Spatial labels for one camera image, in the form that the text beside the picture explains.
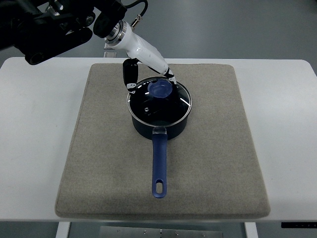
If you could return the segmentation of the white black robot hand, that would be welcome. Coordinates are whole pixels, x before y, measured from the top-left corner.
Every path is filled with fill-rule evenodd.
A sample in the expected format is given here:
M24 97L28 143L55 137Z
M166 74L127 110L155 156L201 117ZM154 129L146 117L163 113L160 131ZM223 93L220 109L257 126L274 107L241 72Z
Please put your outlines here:
M119 21L105 37L106 47L114 50L124 50L128 59L123 63L124 84L130 95L137 91L137 63L149 67L169 80L165 92L170 94L172 85L177 84L174 73L160 52L146 40L133 32L132 26L125 21Z

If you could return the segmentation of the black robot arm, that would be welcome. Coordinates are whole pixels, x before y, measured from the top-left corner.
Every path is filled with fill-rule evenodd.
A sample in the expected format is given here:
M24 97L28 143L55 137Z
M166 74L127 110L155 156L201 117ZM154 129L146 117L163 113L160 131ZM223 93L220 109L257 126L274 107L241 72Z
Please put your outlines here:
M0 48L15 47L36 65L88 42L111 37L127 9L119 0L2 0Z

